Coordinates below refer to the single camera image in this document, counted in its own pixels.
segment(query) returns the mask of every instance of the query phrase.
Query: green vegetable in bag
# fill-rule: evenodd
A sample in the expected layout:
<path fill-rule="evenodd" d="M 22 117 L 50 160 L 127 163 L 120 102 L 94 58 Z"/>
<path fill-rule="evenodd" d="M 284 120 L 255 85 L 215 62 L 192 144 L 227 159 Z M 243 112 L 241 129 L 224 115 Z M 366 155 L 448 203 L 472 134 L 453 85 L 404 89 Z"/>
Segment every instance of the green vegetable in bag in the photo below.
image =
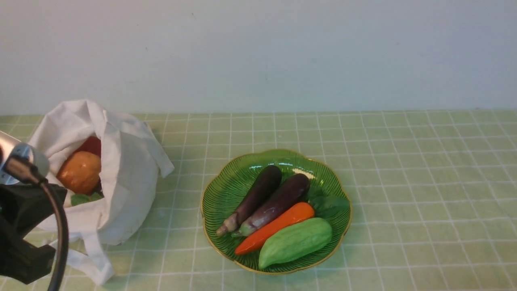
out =
<path fill-rule="evenodd" d="M 77 206 L 80 204 L 101 200 L 102 198 L 103 197 L 99 193 L 95 192 L 91 196 L 84 194 L 74 194 L 72 197 L 70 197 L 70 201 L 72 202 L 72 206 Z"/>

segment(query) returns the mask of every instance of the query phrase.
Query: orange carrot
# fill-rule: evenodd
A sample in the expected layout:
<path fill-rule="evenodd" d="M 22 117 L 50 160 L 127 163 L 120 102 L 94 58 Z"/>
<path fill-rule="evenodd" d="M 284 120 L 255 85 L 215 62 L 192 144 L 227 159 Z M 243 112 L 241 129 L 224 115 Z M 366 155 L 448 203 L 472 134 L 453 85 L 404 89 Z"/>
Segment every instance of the orange carrot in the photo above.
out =
<path fill-rule="evenodd" d="M 278 218 L 248 236 L 235 249 L 235 254 L 244 255 L 256 251 L 262 248 L 266 240 L 280 229 L 313 217 L 314 209 L 312 209 L 312 206 L 306 202 L 296 203 Z"/>

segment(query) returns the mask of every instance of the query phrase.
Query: eggplant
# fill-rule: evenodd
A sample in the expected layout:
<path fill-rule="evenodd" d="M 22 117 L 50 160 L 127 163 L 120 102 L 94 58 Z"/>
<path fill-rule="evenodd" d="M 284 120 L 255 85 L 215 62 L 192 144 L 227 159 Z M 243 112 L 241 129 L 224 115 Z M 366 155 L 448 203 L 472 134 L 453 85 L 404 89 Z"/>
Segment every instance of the eggplant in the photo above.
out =
<path fill-rule="evenodd" d="M 270 223 L 299 202 L 300 198 L 309 191 L 310 186 L 309 178 L 302 173 L 289 177 L 253 215 L 242 223 L 239 231 L 234 232 L 232 237 L 247 237 Z"/>
<path fill-rule="evenodd" d="M 258 174 L 258 177 L 239 206 L 224 220 L 221 227 L 216 230 L 217 236 L 222 237 L 228 232 L 236 231 L 241 223 L 249 218 L 271 196 L 281 181 L 282 171 L 277 166 L 270 165 L 265 167 Z"/>

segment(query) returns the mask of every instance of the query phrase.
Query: bitter melon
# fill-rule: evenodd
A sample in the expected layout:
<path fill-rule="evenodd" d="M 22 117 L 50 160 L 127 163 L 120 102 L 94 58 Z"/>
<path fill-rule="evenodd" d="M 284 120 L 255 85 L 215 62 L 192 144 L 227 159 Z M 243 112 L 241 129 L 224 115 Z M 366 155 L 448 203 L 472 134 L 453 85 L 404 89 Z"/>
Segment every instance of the bitter melon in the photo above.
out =
<path fill-rule="evenodd" d="M 315 217 L 281 229 L 266 240 L 258 257 L 259 269 L 294 261 L 315 252 L 330 242 L 332 226 Z"/>

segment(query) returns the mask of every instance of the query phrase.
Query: plate rim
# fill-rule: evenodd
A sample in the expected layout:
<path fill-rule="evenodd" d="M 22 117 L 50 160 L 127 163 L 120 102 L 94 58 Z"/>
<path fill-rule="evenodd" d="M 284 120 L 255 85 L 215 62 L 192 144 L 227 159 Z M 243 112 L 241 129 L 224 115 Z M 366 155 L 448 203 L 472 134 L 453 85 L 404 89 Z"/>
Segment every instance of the plate rim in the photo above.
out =
<path fill-rule="evenodd" d="M 274 275 L 274 276 L 278 276 L 278 275 L 287 275 L 287 274 L 292 274 L 294 272 L 298 272 L 298 271 L 303 271 L 303 270 L 307 270 L 307 269 L 310 269 L 312 267 L 315 267 L 321 263 L 323 263 L 324 261 L 328 260 L 328 258 L 330 258 L 332 255 L 334 255 L 338 250 L 339 248 L 341 247 L 341 244 L 343 243 L 343 239 L 345 237 L 345 234 L 348 232 L 348 229 L 350 228 L 350 225 L 352 224 L 352 217 L 353 217 L 353 214 L 354 214 L 354 207 L 353 207 L 353 203 L 352 203 L 352 200 L 350 200 L 350 197 L 348 196 L 348 194 L 346 193 L 345 189 L 343 188 L 343 183 L 341 182 L 341 179 L 339 178 L 339 176 L 336 174 L 336 172 L 334 172 L 334 170 L 332 170 L 332 168 L 330 168 L 329 166 L 327 166 L 327 164 L 317 160 L 317 159 L 313 159 L 313 158 L 308 158 L 306 157 L 305 155 L 301 154 L 300 152 L 297 152 L 297 151 L 293 151 L 293 150 L 290 150 L 290 149 L 270 149 L 270 150 L 265 150 L 265 151 L 262 151 L 262 152 L 257 152 L 257 153 L 248 153 L 248 154 L 244 154 L 244 155 L 240 155 L 238 157 L 235 157 L 233 159 L 231 159 L 230 161 L 228 161 L 228 163 L 226 163 L 224 165 L 224 167 L 222 169 L 224 169 L 229 163 L 231 163 L 232 161 L 238 159 L 238 158 L 242 158 L 242 157 L 245 157 L 245 156 L 248 156 L 248 155 L 260 155 L 260 154 L 265 154 L 267 152 L 272 152 L 272 151 L 288 151 L 288 152 L 292 152 L 292 153 L 295 153 L 295 154 L 298 154 L 300 156 L 302 156 L 303 158 L 309 160 L 309 161 L 313 161 L 313 162 L 316 162 L 316 163 L 319 163 L 325 167 L 327 167 L 331 172 L 332 174 L 334 174 L 334 176 L 338 179 L 338 182 L 339 182 L 339 186 L 341 187 L 341 191 L 345 194 L 346 196 L 346 199 L 350 202 L 349 205 L 350 205 L 350 217 L 348 219 L 348 225 L 346 226 L 345 228 L 345 231 L 343 232 L 343 234 L 340 236 L 340 239 L 339 239 L 339 242 L 337 243 L 336 247 L 332 250 L 332 252 L 330 252 L 325 258 L 319 260 L 318 262 L 316 263 L 313 263 L 311 265 L 308 265 L 308 266 L 305 266 L 305 267 L 300 267 L 300 268 L 297 268 L 297 269 L 294 269 L 294 270 L 291 270 L 291 271 L 285 271 L 285 272 L 277 272 L 277 273 L 270 273 L 270 272 L 264 272 L 264 271 L 258 271 L 258 270 L 255 270 L 255 269 L 252 269 L 252 268 L 249 268 L 247 266 L 244 266 L 243 264 L 239 263 L 238 261 L 228 257 L 226 254 L 224 254 L 223 252 L 221 252 L 215 245 L 214 243 L 212 242 L 212 240 L 210 239 L 210 237 L 208 236 L 208 232 L 206 231 L 206 227 L 205 227 L 205 214 L 203 213 L 203 200 L 205 198 L 205 193 L 206 193 L 206 190 L 208 189 L 208 187 L 210 186 L 210 184 L 212 184 L 212 182 L 221 174 L 221 172 L 219 172 L 215 177 L 213 177 L 210 182 L 208 184 L 206 184 L 206 187 L 204 188 L 203 190 L 203 195 L 201 196 L 201 201 L 200 201 L 200 213 L 201 213 L 201 218 L 202 218 L 202 222 L 203 222 L 203 233 L 205 234 L 205 237 L 206 239 L 208 240 L 208 243 L 210 243 L 210 245 L 212 246 L 213 249 L 215 249 L 221 256 L 225 257 L 226 259 L 232 261 L 234 264 L 238 265 L 239 267 L 247 270 L 247 271 L 250 271 L 250 272 L 253 272 L 253 273 L 256 273 L 256 274 L 262 274 L 262 275 Z"/>

